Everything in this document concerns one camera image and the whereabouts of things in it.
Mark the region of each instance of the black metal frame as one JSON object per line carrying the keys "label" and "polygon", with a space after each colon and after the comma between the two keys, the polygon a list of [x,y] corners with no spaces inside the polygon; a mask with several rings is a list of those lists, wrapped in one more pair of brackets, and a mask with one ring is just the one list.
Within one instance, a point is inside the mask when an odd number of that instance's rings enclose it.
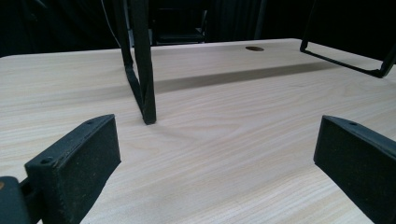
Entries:
{"label": "black metal frame", "polygon": [[[134,93],[134,98],[139,106],[146,124],[155,123],[157,119],[154,95],[154,80],[151,62],[149,41],[147,0],[130,0],[128,17],[125,14],[123,0],[114,0],[113,6],[116,15],[118,38],[124,62],[125,73]],[[130,20],[134,34],[134,56],[137,63],[139,79],[134,73],[134,60],[131,55],[131,45],[126,20]]]}
{"label": "black metal frame", "polygon": [[319,54],[313,53],[313,52],[311,52],[311,51],[306,49],[308,47],[309,36],[310,36],[310,34],[312,32],[312,22],[313,22],[313,20],[316,17],[318,1],[319,0],[316,0],[314,5],[313,5],[313,7],[312,7],[311,14],[310,14],[309,20],[308,20],[308,24],[306,25],[306,29],[305,29],[305,32],[304,32],[303,41],[302,41],[301,46],[300,46],[300,52],[312,55],[314,57],[320,58],[322,60],[325,60],[325,61],[328,61],[328,62],[331,62],[331,63],[336,63],[338,65],[341,65],[341,66],[344,66],[344,67],[347,67],[347,68],[362,72],[364,74],[367,74],[367,75],[370,75],[370,76],[373,76],[373,77],[385,77],[389,73],[389,71],[392,68],[392,66],[396,63],[396,43],[393,45],[392,49],[390,50],[390,52],[386,56],[385,60],[382,62],[381,68],[380,69],[375,69],[375,70],[366,70],[366,69],[362,69],[362,68],[347,64],[347,63],[342,63],[342,62],[336,61],[334,59],[331,59],[331,58],[328,58],[328,57],[321,56]]}

